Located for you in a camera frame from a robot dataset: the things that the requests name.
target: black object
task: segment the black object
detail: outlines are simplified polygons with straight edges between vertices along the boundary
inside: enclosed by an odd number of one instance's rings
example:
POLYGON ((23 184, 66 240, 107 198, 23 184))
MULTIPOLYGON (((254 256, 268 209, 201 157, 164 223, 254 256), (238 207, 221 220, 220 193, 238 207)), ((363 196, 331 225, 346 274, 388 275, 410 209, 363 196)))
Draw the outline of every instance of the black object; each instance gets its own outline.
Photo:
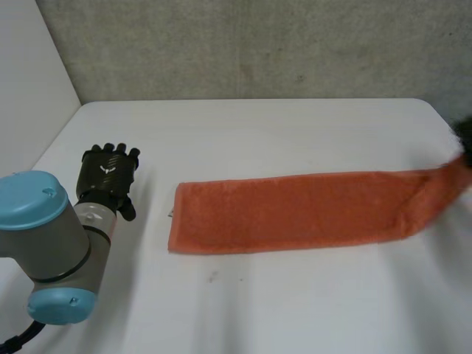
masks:
POLYGON ((131 221, 136 211, 128 197, 134 182, 134 171, 139 166, 140 151, 135 147, 126 154, 126 145, 106 143, 103 149, 94 145, 82 156, 82 168, 77 181, 78 203, 98 203, 113 212, 121 212, 123 218, 131 221))
POLYGON ((13 354, 18 352, 28 341, 35 338, 46 326, 44 323, 34 321, 27 330, 19 336, 8 339, 0 344, 0 354, 13 354))
POLYGON ((472 167, 472 116, 456 124, 454 132, 464 147, 465 163, 472 167))

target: robotic hand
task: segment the robotic hand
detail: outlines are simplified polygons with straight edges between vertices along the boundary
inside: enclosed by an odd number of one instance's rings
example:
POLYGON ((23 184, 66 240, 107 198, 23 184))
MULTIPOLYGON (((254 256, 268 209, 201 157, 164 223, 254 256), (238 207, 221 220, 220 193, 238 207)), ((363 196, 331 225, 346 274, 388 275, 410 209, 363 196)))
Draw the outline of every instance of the robotic hand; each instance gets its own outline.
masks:
POLYGON ((0 345, 0 354, 19 350, 43 324, 78 323, 91 314, 117 211, 127 221, 136 217, 128 193, 139 150, 125 151, 125 144, 115 150, 108 143, 83 154, 74 207, 49 173, 0 178, 0 257, 15 259, 34 282, 27 311, 35 320, 23 342, 14 337, 0 345))

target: white table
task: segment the white table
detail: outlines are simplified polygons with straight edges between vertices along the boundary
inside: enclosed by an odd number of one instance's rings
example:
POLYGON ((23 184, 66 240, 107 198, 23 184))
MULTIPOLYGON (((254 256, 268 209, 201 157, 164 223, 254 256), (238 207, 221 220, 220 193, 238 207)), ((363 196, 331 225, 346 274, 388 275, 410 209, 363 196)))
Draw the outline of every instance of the white table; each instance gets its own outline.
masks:
MULTIPOLYGON (((252 255, 169 254, 181 181, 434 167, 458 150, 419 100, 220 100, 83 106, 35 166, 74 203, 83 151, 142 151, 92 317, 26 353, 472 353, 472 198, 402 242, 252 255)), ((1 341, 31 282, 0 260, 1 341)))

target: orange towel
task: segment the orange towel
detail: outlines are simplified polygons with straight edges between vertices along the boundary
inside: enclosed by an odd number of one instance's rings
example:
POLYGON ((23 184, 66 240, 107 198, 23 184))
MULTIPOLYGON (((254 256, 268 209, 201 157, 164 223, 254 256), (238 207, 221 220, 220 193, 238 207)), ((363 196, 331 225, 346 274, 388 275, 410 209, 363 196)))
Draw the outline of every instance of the orange towel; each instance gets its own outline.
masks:
POLYGON ((434 170, 180 184, 169 251, 352 246, 419 232, 472 183, 464 156, 434 170))

